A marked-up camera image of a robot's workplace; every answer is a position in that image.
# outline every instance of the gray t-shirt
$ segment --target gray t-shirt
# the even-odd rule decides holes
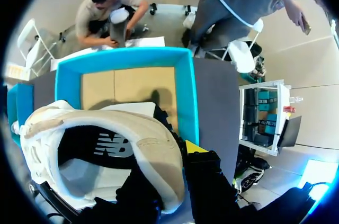
[[[76,19],[75,19],[75,32],[77,36],[88,36],[88,24],[90,21],[98,20],[106,20],[110,13],[114,10],[120,8],[120,6],[127,5],[127,6],[139,6],[142,0],[117,0],[111,7],[105,10],[98,10],[95,7],[95,4],[92,0],[85,0],[81,3]]]

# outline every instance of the smartphone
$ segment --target smartphone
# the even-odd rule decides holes
[[[311,32],[312,28],[309,25],[309,23],[307,22],[307,20],[302,16],[302,23],[304,24],[304,28],[305,28],[305,32],[304,34],[309,35],[309,33]]]

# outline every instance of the office chair wheel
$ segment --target office chair wheel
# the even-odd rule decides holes
[[[62,42],[62,43],[65,43],[66,42],[66,37],[64,36],[64,34],[61,32],[59,33],[59,40]]]
[[[187,10],[185,11],[185,16],[188,16],[192,11],[191,11],[191,6],[187,5],[185,6],[185,8],[187,8]]]
[[[152,16],[154,16],[154,15],[155,15],[155,11],[158,10],[157,5],[156,5],[155,3],[152,3],[152,4],[150,5],[150,7],[151,7],[151,10],[150,10],[149,12],[150,12],[150,14],[151,14]]]

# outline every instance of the teal box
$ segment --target teal box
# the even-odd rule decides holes
[[[55,100],[65,100],[80,109],[82,74],[147,67],[174,67],[179,134],[199,145],[197,90],[189,49],[119,48],[62,61],[56,74]]]
[[[275,126],[276,126],[276,114],[268,114],[265,126],[265,133],[274,135]]]
[[[259,111],[271,111],[278,107],[278,93],[276,91],[258,92]]]
[[[19,122],[19,127],[25,124],[27,118],[33,113],[33,86],[16,84],[7,94],[8,125]],[[13,141],[20,145],[20,136],[11,131]]]

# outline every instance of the gray table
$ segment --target gray table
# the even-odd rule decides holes
[[[194,59],[197,84],[200,146],[214,150],[221,159],[221,168],[232,182],[240,127],[238,73],[229,62]],[[52,71],[29,82],[34,86],[34,110],[54,102],[56,72]],[[180,208],[161,223],[192,221],[188,191]]]

